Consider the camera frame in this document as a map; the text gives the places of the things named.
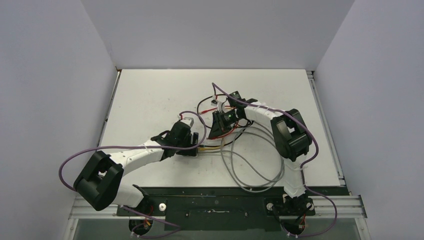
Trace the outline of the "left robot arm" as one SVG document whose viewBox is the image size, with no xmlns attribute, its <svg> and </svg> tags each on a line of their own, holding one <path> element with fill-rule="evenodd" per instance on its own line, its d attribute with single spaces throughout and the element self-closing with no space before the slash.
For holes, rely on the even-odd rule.
<svg viewBox="0 0 424 240">
<path fill-rule="evenodd" d="M 148 164 L 163 161 L 197 144 L 198 133 L 191 132 L 194 119 L 184 117 L 171 130 L 151 137 L 136 149 L 105 153 L 96 151 L 88 160 L 73 187 L 95 210 L 124 205 L 136 215 L 149 210 L 147 193 L 138 185 L 123 184 L 125 175 Z"/>
</svg>

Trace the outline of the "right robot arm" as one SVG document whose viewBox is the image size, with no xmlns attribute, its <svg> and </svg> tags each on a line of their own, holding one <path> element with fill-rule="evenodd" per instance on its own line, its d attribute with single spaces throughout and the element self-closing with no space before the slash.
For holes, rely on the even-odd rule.
<svg viewBox="0 0 424 240">
<path fill-rule="evenodd" d="M 297 159 L 309 152 L 312 138 L 308 136 L 305 121 L 296 108 L 286 112 L 293 118 L 271 108 L 264 103 L 249 99 L 248 105 L 230 99 L 229 111 L 215 110 L 212 113 L 212 126 L 209 139 L 220 137 L 229 133 L 235 124 L 242 120 L 253 121 L 264 125 L 272 131 L 274 144 L 279 155 L 284 158 L 285 173 L 282 177 L 285 193 L 283 209 L 289 214 L 296 214 L 303 207 L 303 201 L 299 197 L 306 192 L 301 177 L 301 163 Z"/>
</svg>

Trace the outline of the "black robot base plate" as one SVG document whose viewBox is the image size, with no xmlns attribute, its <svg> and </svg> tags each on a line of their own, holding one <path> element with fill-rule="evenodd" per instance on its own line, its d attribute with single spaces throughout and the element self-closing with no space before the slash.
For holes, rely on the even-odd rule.
<svg viewBox="0 0 424 240">
<path fill-rule="evenodd" d="M 120 217 L 138 217 L 129 223 L 139 235 L 153 226 L 150 218 L 164 217 L 164 229 L 173 231 L 288 230 L 300 235 L 305 217 L 317 216 L 322 196 L 347 196 L 346 187 L 313 187 L 290 198 L 283 187 L 260 189 L 258 193 L 237 187 L 147 187 L 147 196 L 136 207 L 119 207 Z"/>
</svg>

